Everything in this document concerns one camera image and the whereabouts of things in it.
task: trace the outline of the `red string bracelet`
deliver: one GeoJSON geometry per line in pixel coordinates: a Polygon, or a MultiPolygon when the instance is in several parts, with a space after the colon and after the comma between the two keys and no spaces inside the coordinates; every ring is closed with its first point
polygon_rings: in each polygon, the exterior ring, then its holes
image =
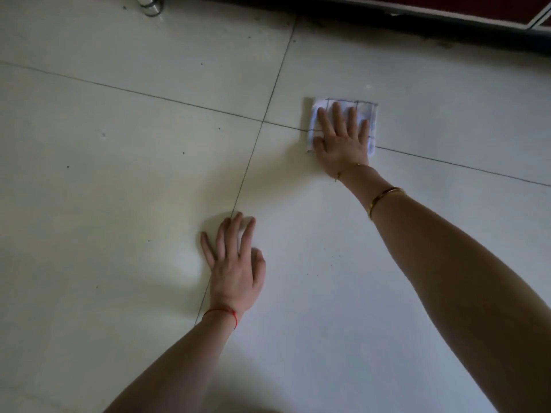
{"type": "Polygon", "coordinates": [[[209,309],[205,312],[207,314],[208,312],[228,312],[231,313],[235,319],[235,328],[238,326],[238,314],[235,312],[235,310],[232,310],[230,308],[220,307],[220,308],[213,308],[209,309]]]}

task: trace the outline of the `folded cloth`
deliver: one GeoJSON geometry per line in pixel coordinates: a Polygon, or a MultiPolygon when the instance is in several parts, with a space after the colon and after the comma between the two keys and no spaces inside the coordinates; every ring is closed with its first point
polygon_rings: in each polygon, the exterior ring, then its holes
{"type": "Polygon", "coordinates": [[[341,105],[341,109],[344,113],[345,120],[348,117],[348,109],[355,107],[358,113],[358,126],[362,120],[369,120],[369,139],[368,139],[368,156],[375,153],[375,120],[377,117],[377,103],[370,103],[368,101],[348,101],[348,100],[336,100],[334,98],[316,98],[312,106],[312,116],[310,118],[310,127],[308,128],[308,145],[306,152],[313,151],[313,138],[314,136],[323,136],[320,123],[317,121],[317,109],[323,107],[327,110],[327,115],[331,123],[333,123],[333,113],[331,112],[331,106],[334,102],[338,102],[341,105]]]}

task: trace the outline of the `hand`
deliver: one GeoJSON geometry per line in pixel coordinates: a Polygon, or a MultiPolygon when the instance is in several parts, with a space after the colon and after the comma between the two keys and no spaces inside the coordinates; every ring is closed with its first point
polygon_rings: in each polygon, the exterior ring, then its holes
{"type": "Polygon", "coordinates": [[[209,244],[208,236],[201,233],[201,247],[210,267],[210,308],[229,308],[236,312],[238,320],[255,303],[266,275],[266,261],[260,250],[253,253],[252,233],[256,220],[247,225],[241,247],[238,246],[239,226],[243,215],[237,213],[233,220],[227,217],[216,236],[216,252],[209,244]]]}
{"type": "Polygon", "coordinates": [[[337,102],[333,103],[334,127],[324,108],[320,107],[317,110],[317,119],[324,137],[315,137],[313,148],[327,175],[336,179],[339,173],[354,165],[369,165],[369,122],[363,120],[358,130],[358,118],[354,107],[350,107],[348,111],[348,124],[344,123],[341,106],[337,102]]]}

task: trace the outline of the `floor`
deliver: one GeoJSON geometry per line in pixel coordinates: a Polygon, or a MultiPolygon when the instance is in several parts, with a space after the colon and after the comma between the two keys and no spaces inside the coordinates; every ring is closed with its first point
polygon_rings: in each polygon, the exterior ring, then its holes
{"type": "Polygon", "coordinates": [[[205,412],[492,412],[309,99],[379,103],[372,164],[551,303],[551,58],[167,0],[0,0],[0,411],[98,412],[205,310],[198,232],[258,219],[265,289],[205,412]]]}

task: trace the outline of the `gold bangle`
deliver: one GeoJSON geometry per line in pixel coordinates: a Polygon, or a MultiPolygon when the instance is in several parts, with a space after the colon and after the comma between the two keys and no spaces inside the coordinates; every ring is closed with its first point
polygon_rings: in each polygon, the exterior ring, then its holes
{"type": "Polygon", "coordinates": [[[341,172],[337,172],[337,178],[335,178],[335,182],[337,182],[337,180],[339,178],[341,178],[341,175],[343,174],[343,172],[345,171],[348,171],[348,170],[351,170],[352,168],[355,168],[355,167],[366,167],[366,168],[369,168],[369,165],[366,165],[364,163],[354,163],[352,165],[350,165],[348,168],[342,170],[341,172]]]}
{"type": "Polygon", "coordinates": [[[405,191],[400,188],[400,187],[392,187],[392,188],[389,188],[388,190],[385,190],[383,191],[381,194],[379,194],[378,196],[376,196],[373,201],[371,202],[371,204],[369,205],[369,211],[368,211],[368,216],[369,216],[369,219],[370,220],[373,220],[371,218],[371,212],[373,212],[373,207],[375,207],[375,204],[377,204],[385,195],[387,194],[390,194],[390,193],[393,193],[393,192],[400,192],[400,193],[404,193],[405,191]]]}

